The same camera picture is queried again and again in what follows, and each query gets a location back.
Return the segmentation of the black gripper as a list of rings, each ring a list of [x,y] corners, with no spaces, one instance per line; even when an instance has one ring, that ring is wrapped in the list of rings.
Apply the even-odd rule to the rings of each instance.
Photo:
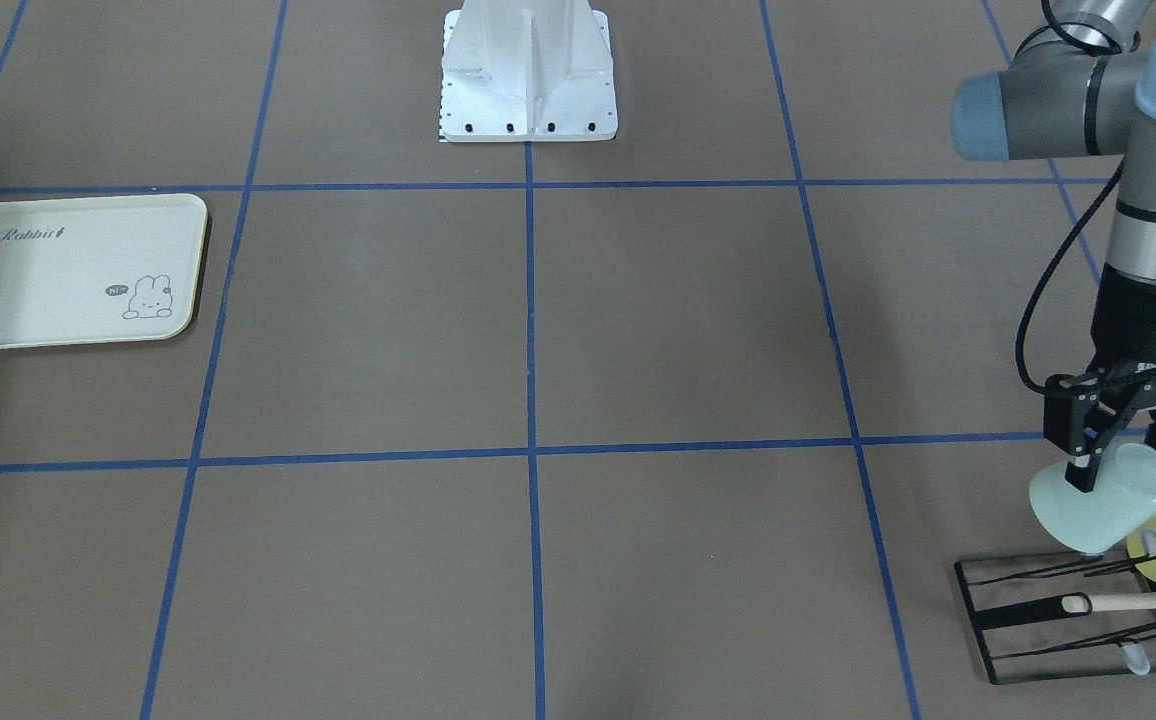
[[[1144,443],[1156,451],[1156,283],[1104,269],[1084,374],[1052,374],[1044,386],[1043,435],[1070,451],[1066,480],[1094,491],[1102,455],[1138,413],[1149,413]]]

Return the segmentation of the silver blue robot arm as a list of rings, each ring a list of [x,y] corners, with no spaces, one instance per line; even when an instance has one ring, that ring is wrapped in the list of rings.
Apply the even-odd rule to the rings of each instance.
[[[1023,310],[1014,363],[1044,400],[1043,432],[1068,457],[1064,482],[1094,491],[1110,445],[1140,413],[1156,454],[1156,38],[1141,46],[1148,1],[1044,1],[1044,22],[1011,67],[968,77],[950,105],[963,159],[1119,159]],[[1025,334],[1058,263],[1104,202],[1114,214],[1091,320],[1094,359],[1079,374],[1035,381]]]

